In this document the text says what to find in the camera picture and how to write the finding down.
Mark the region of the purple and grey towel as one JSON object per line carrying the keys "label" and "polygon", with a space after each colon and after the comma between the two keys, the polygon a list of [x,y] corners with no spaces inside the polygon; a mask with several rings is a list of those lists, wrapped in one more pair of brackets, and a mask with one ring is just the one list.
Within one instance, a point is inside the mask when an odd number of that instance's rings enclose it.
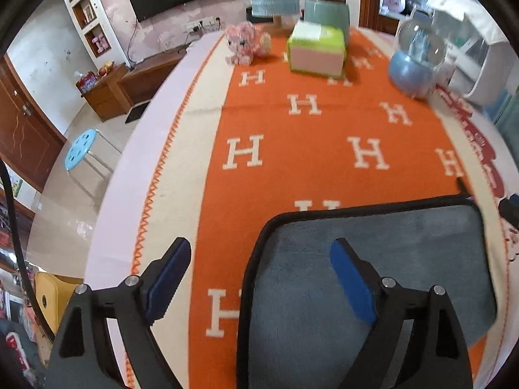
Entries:
{"label": "purple and grey towel", "polygon": [[470,388],[497,317],[484,220],[447,196],[283,213],[246,265],[240,388]]}

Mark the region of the white appliance with cloth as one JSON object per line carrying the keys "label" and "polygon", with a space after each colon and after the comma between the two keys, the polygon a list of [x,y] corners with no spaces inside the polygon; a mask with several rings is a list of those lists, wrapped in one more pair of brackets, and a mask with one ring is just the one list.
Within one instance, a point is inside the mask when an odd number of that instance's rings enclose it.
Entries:
{"label": "white appliance with cloth", "polygon": [[454,58],[450,88],[472,104],[493,104],[505,88],[515,54],[504,32],[475,0],[428,0],[432,26]]}

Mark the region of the blue castle snow globe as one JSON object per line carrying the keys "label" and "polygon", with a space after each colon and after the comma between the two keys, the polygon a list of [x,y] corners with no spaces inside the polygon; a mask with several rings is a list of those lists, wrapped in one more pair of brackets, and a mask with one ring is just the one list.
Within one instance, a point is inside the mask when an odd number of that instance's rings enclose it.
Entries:
{"label": "blue castle snow globe", "polygon": [[409,18],[398,27],[389,78],[409,98],[427,99],[435,89],[446,54],[445,42],[432,26]]}

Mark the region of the yellow plastic chair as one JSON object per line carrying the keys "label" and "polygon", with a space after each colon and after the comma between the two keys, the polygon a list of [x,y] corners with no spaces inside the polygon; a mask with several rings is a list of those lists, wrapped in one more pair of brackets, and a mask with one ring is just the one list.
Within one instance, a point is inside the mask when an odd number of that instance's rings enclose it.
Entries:
{"label": "yellow plastic chair", "polygon": [[35,276],[35,294],[41,311],[54,334],[60,326],[66,307],[75,289],[83,282],[77,277],[66,277],[38,272]]}

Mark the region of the red snack box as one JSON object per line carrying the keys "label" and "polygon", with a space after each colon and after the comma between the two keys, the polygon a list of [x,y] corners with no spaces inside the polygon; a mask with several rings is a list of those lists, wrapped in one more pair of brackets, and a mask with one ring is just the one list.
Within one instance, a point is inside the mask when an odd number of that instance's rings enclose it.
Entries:
{"label": "red snack box", "polygon": [[78,80],[76,81],[76,87],[81,94],[90,91],[98,82],[98,76],[92,71],[82,74],[77,72]]}

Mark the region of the orange H-pattern blanket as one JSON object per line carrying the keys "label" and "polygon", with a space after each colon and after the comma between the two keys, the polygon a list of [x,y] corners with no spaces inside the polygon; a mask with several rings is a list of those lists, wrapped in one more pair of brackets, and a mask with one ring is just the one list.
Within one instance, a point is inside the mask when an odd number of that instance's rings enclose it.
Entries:
{"label": "orange H-pattern blanket", "polygon": [[192,245],[179,293],[153,328],[179,381],[234,384],[241,282],[273,216],[435,198],[463,182],[484,219],[497,297],[493,326],[470,345],[474,383],[486,386],[518,338],[518,233],[498,213],[518,190],[518,169],[495,126],[452,93],[430,103],[399,93],[374,32],[354,32],[340,79],[293,73],[282,40],[249,67],[229,66],[227,53],[216,41],[187,89],[174,90],[174,71],[153,101],[179,109],[159,146],[132,270],[178,236]]}

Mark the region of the white wall shelf unit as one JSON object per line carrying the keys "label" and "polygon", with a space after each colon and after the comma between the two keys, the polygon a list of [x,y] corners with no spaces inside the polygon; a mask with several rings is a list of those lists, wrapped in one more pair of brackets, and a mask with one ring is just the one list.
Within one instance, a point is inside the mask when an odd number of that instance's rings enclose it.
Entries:
{"label": "white wall shelf unit", "polygon": [[101,0],[63,0],[78,36],[96,68],[106,62],[128,60],[118,41]]}

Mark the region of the blue round stool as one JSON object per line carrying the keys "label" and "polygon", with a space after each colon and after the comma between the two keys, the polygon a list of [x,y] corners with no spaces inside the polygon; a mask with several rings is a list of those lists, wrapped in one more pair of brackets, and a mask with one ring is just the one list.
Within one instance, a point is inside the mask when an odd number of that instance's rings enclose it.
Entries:
{"label": "blue round stool", "polygon": [[72,141],[63,160],[63,167],[67,176],[91,200],[96,199],[95,195],[74,175],[74,171],[85,164],[105,183],[109,183],[115,168],[95,153],[94,149],[99,140],[104,141],[119,156],[122,155],[122,151],[106,138],[102,131],[96,128],[89,128]]}

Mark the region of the brown wooden door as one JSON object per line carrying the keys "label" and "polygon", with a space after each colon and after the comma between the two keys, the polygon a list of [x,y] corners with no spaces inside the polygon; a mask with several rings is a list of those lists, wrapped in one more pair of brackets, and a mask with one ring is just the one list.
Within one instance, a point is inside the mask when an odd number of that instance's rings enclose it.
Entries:
{"label": "brown wooden door", "polygon": [[7,56],[1,57],[1,157],[38,192],[65,139],[27,93]]}

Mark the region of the green tissue box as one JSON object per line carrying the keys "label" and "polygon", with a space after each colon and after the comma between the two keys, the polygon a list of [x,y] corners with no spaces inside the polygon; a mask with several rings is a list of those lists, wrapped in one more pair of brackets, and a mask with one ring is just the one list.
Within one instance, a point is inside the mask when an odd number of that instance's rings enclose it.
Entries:
{"label": "green tissue box", "polygon": [[299,20],[287,40],[287,56],[293,72],[342,77],[346,60],[344,32]]}

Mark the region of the wooden tv cabinet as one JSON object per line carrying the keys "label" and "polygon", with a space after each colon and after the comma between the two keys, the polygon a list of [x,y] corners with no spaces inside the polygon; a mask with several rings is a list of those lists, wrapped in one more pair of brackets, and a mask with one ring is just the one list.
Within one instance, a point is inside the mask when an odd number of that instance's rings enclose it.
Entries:
{"label": "wooden tv cabinet", "polygon": [[134,106],[153,99],[186,54],[185,47],[174,47],[148,57],[133,69],[118,65],[84,93],[83,98],[102,121],[127,114]]}

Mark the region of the pink toy figurine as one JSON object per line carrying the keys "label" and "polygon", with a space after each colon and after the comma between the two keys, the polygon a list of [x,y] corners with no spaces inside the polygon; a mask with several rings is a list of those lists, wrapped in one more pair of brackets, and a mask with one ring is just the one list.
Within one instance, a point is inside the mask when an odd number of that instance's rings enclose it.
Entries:
{"label": "pink toy figurine", "polygon": [[229,65],[250,66],[255,58],[270,55],[272,49],[271,36],[262,32],[249,21],[228,26],[224,31],[231,55],[226,57]]}

